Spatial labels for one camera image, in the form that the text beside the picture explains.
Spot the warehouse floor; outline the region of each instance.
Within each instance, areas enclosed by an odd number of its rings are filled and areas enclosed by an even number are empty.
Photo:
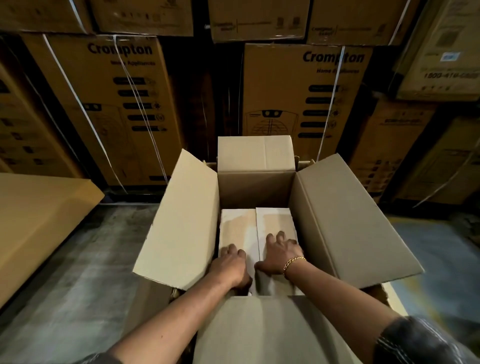
[[[157,205],[98,206],[0,313],[1,364],[66,364],[120,338]],[[480,249],[443,221],[391,218],[426,273],[394,282],[409,314],[480,340]]]

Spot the gold bracelet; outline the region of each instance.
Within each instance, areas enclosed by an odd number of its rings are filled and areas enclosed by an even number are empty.
[[[287,278],[287,276],[285,275],[285,273],[286,273],[286,271],[287,271],[288,266],[290,265],[291,262],[293,262],[293,261],[295,261],[295,260],[297,260],[297,259],[306,260],[306,259],[305,259],[303,256],[301,256],[301,255],[298,255],[298,256],[295,256],[295,257],[289,259],[289,260],[285,263],[285,266],[283,267],[283,276],[284,276],[285,278]]]

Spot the forearm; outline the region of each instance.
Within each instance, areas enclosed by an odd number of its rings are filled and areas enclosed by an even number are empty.
[[[108,352],[123,364],[176,363],[195,332],[230,288],[230,283],[219,275],[207,274]]]
[[[305,260],[292,262],[286,276],[323,313],[358,358],[370,364],[377,339],[399,315]]]

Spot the dark sleeve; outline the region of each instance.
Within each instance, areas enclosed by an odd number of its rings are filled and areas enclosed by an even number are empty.
[[[100,354],[91,354],[73,364],[122,364],[122,362],[110,354],[102,352]]]
[[[373,364],[480,364],[465,346],[422,318],[402,317],[377,340]]]

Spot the sticker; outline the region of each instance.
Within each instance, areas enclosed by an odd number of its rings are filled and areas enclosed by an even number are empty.
[[[445,52],[440,58],[440,62],[455,62],[460,57],[460,52]]]

